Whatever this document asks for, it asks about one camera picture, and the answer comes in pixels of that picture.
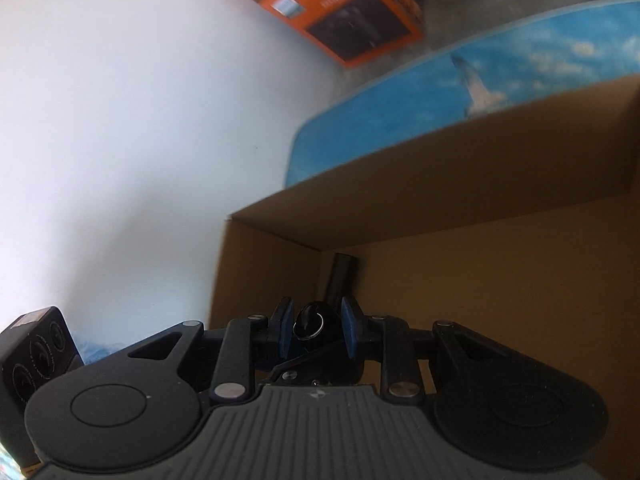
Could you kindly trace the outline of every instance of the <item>sticker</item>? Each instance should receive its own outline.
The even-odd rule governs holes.
[[[40,310],[34,310],[33,312],[28,312],[24,316],[18,318],[11,328],[16,328],[17,326],[26,325],[27,323],[33,323],[35,321],[39,321],[49,311],[49,307],[41,308]]]
[[[301,6],[296,0],[276,0],[271,4],[271,7],[286,18],[293,18],[305,10],[305,7]]]

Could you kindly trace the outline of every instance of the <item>silver screw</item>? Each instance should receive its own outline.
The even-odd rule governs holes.
[[[402,397],[403,399],[409,399],[415,397],[420,393],[420,386],[415,383],[407,383],[401,381],[399,383],[393,383],[389,386],[389,393],[395,397]]]
[[[220,383],[213,392],[222,399],[237,399],[242,397],[246,388],[238,383]]]

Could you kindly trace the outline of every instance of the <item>cardboard box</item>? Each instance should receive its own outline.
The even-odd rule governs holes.
[[[452,319],[595,387],[610,426],[594,465],[636,479],[639,152],[636,75],[320,174],[231,215],[210,325],[269,314],[281,296],[300,308],[333,252],[354,254],[365,313]]]
[[[422,0],[254,0],[345,66],[422,36]]]

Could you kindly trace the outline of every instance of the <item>blue sky print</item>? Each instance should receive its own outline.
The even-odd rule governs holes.
[[[640,0],[519,22],[420,60],[308,121],[286,186],[478,114],[640,72]]]

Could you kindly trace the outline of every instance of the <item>silver ring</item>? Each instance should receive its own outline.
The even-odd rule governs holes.
[[[300,337],[298,334],[296,334],[296,324],[295,323],[293,324],[293,335],[296,336],[299,341],[309,341],[310,339],[315,338],[319,333],[322,332],[322,327],[324,326],[324,318],[322,317],[322,314],[320,314],[319,312],[316,312],[316,316],[320,316],[320,328],[315,332],[313,332],[312,335],[310,336]]]

